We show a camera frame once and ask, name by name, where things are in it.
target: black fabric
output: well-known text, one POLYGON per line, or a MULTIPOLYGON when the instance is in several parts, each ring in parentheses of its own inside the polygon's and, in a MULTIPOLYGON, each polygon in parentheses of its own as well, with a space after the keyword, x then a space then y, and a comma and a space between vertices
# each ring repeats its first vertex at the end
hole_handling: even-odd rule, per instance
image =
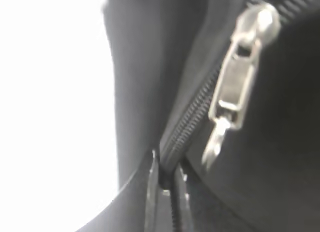
POLYGON ((119 182, 157 144, 207 0, 108 0, 104 9, 115 74, 119 182))
POLYGON ((78 232, 143 232, 149 170, 152 152, 144 157, 137 171, 114 201, 78 232))
POLYGON ((257 232, 205 186, 188 161, 182 164, 194 229, 197 232, 257 232))
POLYGON ((262 55, 244 127, 209 174, 205 123, 188 158, 210 190, 260 231, 320 230, 320 15, 285 29, 262 55))

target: silver zipper pull tab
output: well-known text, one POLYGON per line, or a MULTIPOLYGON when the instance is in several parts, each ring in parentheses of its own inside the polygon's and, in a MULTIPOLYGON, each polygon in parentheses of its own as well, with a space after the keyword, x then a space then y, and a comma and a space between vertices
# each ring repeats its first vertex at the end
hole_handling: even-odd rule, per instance
POLYGON ((238 17, 208 113, 215 128, 202 156, 207 170, 220 153, 226 132, 242 127, 261 50, 279 30, 279 14, 271 4, 252 6, 238 17))

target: black zipper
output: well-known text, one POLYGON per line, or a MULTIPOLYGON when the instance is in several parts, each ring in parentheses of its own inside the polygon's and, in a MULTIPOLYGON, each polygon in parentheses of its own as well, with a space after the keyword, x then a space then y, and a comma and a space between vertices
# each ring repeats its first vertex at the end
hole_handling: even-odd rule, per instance
MULTIPOLYGON (((276 4, 280 15, 282 27, 289 25, 294 19, 302 15, 310 7, 314 0, 281 0, 276 4)), ((270 0, 247 0, 246 6, 270 2, 270 0)), ((201 124, 208 120, 208 110, 211 105, 212 95, 220 73, 223 58, 213 66, 212 73, 198 91, 192 103, 181 117, 177 126, 167 140, 161 152, 160 166, 167 173, 171 174, 176 168, 180 159, 184 156, 186 146, 191 141, 195 132, 200 129, 201 124)))

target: black nylon fabric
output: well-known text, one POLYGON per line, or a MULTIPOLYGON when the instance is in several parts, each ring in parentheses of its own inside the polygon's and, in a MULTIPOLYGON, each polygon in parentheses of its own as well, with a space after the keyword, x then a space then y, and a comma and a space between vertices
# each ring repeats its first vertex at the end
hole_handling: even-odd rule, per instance
POLYGON ((156 145, 207 0, 108 0, 104 9, 115 77, 119 183, 156 145))

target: bright light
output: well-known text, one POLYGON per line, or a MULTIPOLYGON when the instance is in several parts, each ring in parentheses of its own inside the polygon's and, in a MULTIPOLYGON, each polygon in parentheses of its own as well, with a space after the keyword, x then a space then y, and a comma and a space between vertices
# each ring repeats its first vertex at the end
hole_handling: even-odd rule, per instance
POLYGON ((0 231, 73 232, 118 189, 103 0, 0 0, 0 231))

